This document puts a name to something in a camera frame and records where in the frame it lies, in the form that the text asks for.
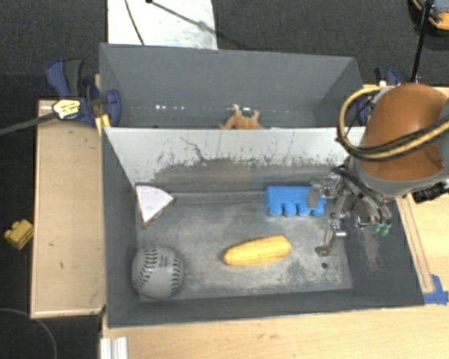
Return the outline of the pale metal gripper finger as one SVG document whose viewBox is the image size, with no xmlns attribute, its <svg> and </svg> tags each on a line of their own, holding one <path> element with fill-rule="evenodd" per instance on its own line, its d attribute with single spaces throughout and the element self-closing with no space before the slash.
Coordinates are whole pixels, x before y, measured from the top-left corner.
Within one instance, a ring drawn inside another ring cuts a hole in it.
<svg viewBox="0 0 449 359">
<path fill-rule="evenodd" d="M 311 182 L 310 191 L 307 197 L 309 208 L 317 208 L 319 199 L 332 199 L 337 196 L 337 187 L 339 185 L 338 176 L 327 176 L 314 179 Z"/>
<path fill-rule="evenodd" d="M 332 250 L 332 245 L 336 239 L 345 239 L 348 232 L 342 227 L 339 220 L 330 220 L 326 222 L 323 234 L 323 243 L 315 247 L 314 251 L 319 257 L 327 257 Z"/>
</svg>

